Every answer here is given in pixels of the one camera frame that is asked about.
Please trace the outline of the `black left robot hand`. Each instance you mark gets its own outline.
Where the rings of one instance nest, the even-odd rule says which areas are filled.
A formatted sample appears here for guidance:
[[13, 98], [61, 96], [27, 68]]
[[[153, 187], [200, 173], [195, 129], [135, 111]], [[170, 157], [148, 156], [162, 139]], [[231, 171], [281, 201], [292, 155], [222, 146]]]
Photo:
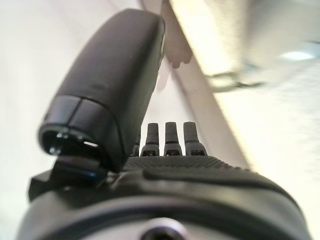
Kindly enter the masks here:
[[163, 57], [165, 22], [125, 9], [92, 36], [38, 130], [52, 169], [30, 180], [19, 240], [309, 240], [279, 185], [207, 154], [196, 125], [139, 134]]

